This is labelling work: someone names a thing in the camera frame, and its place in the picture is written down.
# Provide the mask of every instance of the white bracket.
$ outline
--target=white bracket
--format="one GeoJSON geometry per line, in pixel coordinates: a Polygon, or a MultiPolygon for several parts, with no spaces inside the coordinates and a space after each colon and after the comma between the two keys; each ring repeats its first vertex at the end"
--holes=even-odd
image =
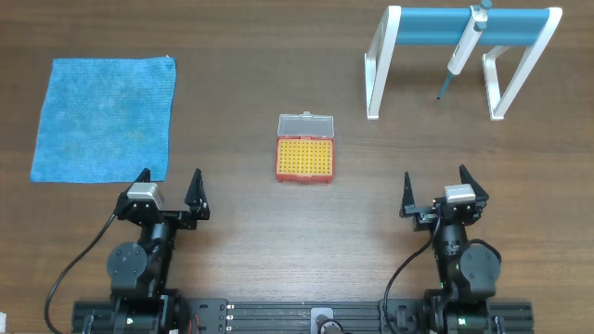
{"type": "Polygon", "coordinates": [[[400,25],[400,6],[388,6],[381,17],[378,30],[365,54],[365,93],[368,120],[380,117],[381,96],[386,85],[392,53],[396,45],[396,35],[400,25]]]}
{"type": "Polygon", "coordinates": [[[534,45],[526,47],[522,60],[520,60],[520,65],[518,65],[518,69],[513,74],[510,84],[503,93],[503,96],[499,93],[499,81],[497,79],[495,59],[506,52],[510,47],[501,45],[496,46],[483,55],[484,83],[489,103],[489,114],[491,115],[492,121],[503,120],[503,116],[510,107],[511,102],[520,91],[520,88],[522,88],[528,74],[530,74],[530,71],[536,65],[536,62],[540,58],[540,55],[542,55],[545,47],[547,47],[550,37],[559,25],[562,14],[562,10],[558,7],[549,8],[549,20],[547,20],[542,31],[540,31],[534,45]]]}

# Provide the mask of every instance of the wooden tabletop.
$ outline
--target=wooden tabletop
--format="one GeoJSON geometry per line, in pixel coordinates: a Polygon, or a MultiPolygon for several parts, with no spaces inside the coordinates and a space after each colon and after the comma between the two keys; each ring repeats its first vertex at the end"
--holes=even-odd
{"type": "MultiPolygon", "coordinates": [[[[469,227],[502,254],[497,296],[534,304],[538,333],[589,332],[594,314],[594,2],[561,6],[548,49],[502,122],[489,120],[478,47],[445,99],[452,47],[398,46],[367,121],[363,54],[383,10],[358,0],[0,1],[0,311],[9,331],[47,331],[45,297],[96,235],[126,184],[29,181],[53,58],[177,60],[162,191],[182,209],[196,167],[210,221],[178,234],[168,287],[240,301],[377,301],[422,245],[398,217],[409,171],[418,204],[457,184],[465,163],[490,194],[469,227]],[[278,115],[334,116],[330,185],[279,184],[278,115]]],[[[472,1],[449,1],[465,7],[472,1]]],[[[403,0],[402,6],[445,6],[403,0]]],[[[506,84],[521,57],[498,59],[506,84]]],[[[77,300],[105,300],[106,260],[139,229],[116,222],[63,280],[61,330],[77,300]]],[[[439,285],[430,252],[394,284],[418,298],[439,285]]]]}

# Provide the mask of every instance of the blue towel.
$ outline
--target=blue towel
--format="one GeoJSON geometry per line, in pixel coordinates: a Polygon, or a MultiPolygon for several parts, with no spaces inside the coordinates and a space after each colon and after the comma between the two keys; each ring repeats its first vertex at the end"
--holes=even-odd
{"type": "Polygon", "coordinates": [[[162,181],[175,59],[55,59],[39,121],[34,182],[162,181]]]}

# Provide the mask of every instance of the open box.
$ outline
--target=open box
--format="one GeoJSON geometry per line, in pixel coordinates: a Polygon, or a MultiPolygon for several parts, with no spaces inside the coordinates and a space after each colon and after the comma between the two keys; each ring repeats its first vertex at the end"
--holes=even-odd
{"type": "Polygon", "coordinates": [[[334,177],[334,118],[280,115],[277,139],[277,180],[326,182],[334,177]]]}

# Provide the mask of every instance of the clear plastic lid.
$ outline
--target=clear plastic lid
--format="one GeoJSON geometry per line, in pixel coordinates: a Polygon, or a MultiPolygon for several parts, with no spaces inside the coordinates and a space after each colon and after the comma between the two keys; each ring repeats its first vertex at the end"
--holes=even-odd
{"type": "Polygon", "coordinates": [[[278,136],[334,137],[332,116],[312,115],[304,111],[301,115],[283,114],[278,118],[278,136]]]}

